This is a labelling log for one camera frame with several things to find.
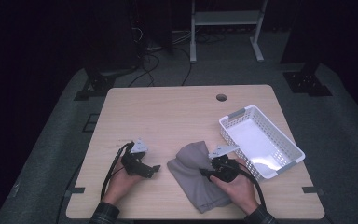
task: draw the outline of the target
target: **wire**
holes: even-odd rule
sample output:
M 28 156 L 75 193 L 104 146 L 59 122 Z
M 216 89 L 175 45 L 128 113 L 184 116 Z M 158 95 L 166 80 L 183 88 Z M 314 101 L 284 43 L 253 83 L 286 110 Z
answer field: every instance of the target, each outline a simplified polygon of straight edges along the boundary
M 130 145 L 131 145 L 131 143 L 127 143 L 127 144 L 124 145 L 121 149 L 118 150 L 118 153 L 117 153 L 117 155 L 115 156 L 115 159 L 113 160 L 112 165 L 111 165 L 110 168 L 109 168 L 109 172 L 107 173 L 106 178 L 105 178 L 105 180 L 104 180 L 104 182 L 103 182 L 103 188 L 101 189 L 101 199 L 103 198 L 104 194 L 106 193 L 107 183 L 109 182 L 110 177 L 112 176 L 112 172 L 113 172 L 113 170 L 115 169 L 115 166 L 116 166 L 116 164 L 117 164 L 117 162 L 118 162 L 118 159 L 119 159 L 120 156 L 121 156 L 121 153 L 123 152 L 123 150 L 124 150 L 125 147 L 128 147 L 128 146 L 130 146 Z
M 141 41 L 142 37 L 144 36 L 144 32 L 142 32 L 142 30 L 137 27 L 133 27 L 132 30 L 137 30 L 141 33 L 141 36 L 138 38 L 138 40 L 133 40 L 135 41 L 135 43 L 138 43 L 139 41 Z
M 151 76 L 150 72 L 153 71 L 153 70 L 155 70 L 155 69 L 158 67 L 158 65 L 159 65 L 159 58 L 158 58 L 157 56 L 155 56 L 155 55 L 152 55 L 152 54 L 146 54 L 146 55 L 151 56 L 151 57 L 154 57 L 154 58 L 157 60 L 156 65 L 153 66 L 150 70 L 145 70 L 145 69 L 144 69 L 145 72 L 142 73 L 141 75 L 139 75 L 138 77 L 136 77 L 136 78 L 128 85 L 128 87 L 130 87 L 136 80 L 138 80 L 140 77 L 142 77 L 142 76 L 144 76 L 144 75 L 146 75 L 146 74 L 148 74 L 148 75 L 150 76 L 150 78 L 152 79 L 152 82 L 151 82 L 151 83 L 154 82 L 154 79 L 153 79 L 153 77 Z
M 179 48 L 174 48 L 174 49 L 181 50 L 187 56 L 188 61 L 190 62 L 190 55 L 188 55 L 187 51 L 185 51 L 184 49 L 179 49 Z M 182 86 L 185 86 L 185 83 L 186 83 L 188 77 L 190 76 L 191 69 L 192 69 L 192 63 L 189 63 L 189 65 L 190 66 L 188 67 L 188 72 L 187 72 L 187 75 L 186 75 L 185 79 L 182 82 Z
M 121 167 L 120 169 L 116 170 L 114 173 L 112 173 L 112 174 L 110 175 L 110 178 L 112 178 L 112 176 L 114 176 L 115 174 L 117 174 L 117 173 L 118 173 L 120 170 L 122 170 L 122 169 L 124 169 L 124 166 Z
M 324 214 L 324 217 L 329 221 L 331 224 L 334 224 L 333 220 L 327 214 Z
M 209 34 L 200 34 L 197 36 L 197 43 L 199 44 L 204 44 L 204 45 L 212 45 L 215 44 L 217 42 L 221 42 L 223 40 L 226 40 L 226 36 L 224 34 L 221 34 L 222 37 L 219 37 L 217 35 L 209 35 Z
M 176 44 L 179 44 L 181 42 L 184 42 L 186 40 L 188 40 L 190 37 L 191 37 L 191 32 L 190 31 L 183 31 L 183 32 L 186 32 L 185 35 L 173 40 L 173 44 L 176 45 Z
M 263 191 L 261 190 L 260 185 L 258 184 L 258 182 L 257 182 L 257 180 L 255 179 L 254 176 L 246 173 L 242 169 L 235 168 L 235 167 L 232 167 L 232 166 L 229 166 L 229 165 L 225 165 L 224 163 L 221 163 L 219 165 L 227 167 L 228 169 L 234 170 L 234 171 L 238 172 L 239 174 L 242 174 L 242 175 L 246 176 L 248 179 L 250 179 L 252 181 L 252 183 L 255 185 L 255 189 L 257 190 L 258 197 L 260 198 L 261 205 L 263 205 L 263 207 L 267 210 L 266 202 L 264 201 Z

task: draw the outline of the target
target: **white metal stand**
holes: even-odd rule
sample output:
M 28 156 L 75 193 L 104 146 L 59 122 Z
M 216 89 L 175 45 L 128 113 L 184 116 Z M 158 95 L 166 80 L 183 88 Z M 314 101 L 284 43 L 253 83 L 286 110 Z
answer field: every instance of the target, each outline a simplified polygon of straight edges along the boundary
M 213 12 L 196 12 L 195 0 L 192 1 L 191 6 L 191 41 L 190 41 L 190 61 L 195 63 L 197 61 L 196 53 L 196 26 L 199 25 L 244 25 L 255 24 L 255 35 L 250 37 L 252 47 L 255 52 L 255 57 L 259 63 L 264 62 L 263 54 L 257 41 L 263 23 L 267 1 L 264 0 L 260 10 L 251 11 L 213 11 Z

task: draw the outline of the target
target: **plaid sleeve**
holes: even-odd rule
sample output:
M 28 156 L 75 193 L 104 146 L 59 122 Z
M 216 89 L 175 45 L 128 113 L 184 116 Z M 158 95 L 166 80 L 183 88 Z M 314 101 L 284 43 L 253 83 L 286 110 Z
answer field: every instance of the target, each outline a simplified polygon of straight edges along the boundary
M 248 224 L 278 224 L 277 220 L 262 206 L 259 205 L 254 212 L 245 218 Z
M 118 208 L 110 203 L 99 203 L 89 223 L 91 224 L 114 224 L 117 220 Z

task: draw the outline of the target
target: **gray cloth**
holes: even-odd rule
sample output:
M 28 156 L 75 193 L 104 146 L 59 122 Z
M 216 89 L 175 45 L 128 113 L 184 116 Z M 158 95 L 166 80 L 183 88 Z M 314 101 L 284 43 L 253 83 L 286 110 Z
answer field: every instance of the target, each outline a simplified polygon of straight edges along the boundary
M 167 163 L 187 198 L 201 213 L 231 203 L 224 191 L 200 173 L 199 168 L 213 170 L 208 153 L 204 141 L 191 143 Z

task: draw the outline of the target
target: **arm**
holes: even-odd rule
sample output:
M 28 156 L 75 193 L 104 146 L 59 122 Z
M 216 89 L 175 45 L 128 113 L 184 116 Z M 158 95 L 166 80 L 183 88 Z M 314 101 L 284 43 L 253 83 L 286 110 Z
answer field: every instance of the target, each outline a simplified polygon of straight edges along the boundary
M 237 163 L 242 164 L 240 165 L 242 170 L 249 172 L 245 169 L 243 160 L 237 160 Z M 224 191 L 231 201 L 246 214 L 245 220 L 247 222 L 251 224 L 278 223 L 263 206 L 257 203 L 257 200 L 255 199 L 254 184 L 244 175 L 238 175 L 229 183 L 220 180 L 216 176 L 211 176 L 211 181 Z
M 118 201 L 130 191 L 132 186 L 143 179 L 139 175 L 128 175 L 126 170 L 122 168 L 124 167 L 120 159 L 113 171 L 114 175 L 110 178 L 108 189 L 95 209 L 89 223 L 114 224 L 120 212 L 116 208 Z

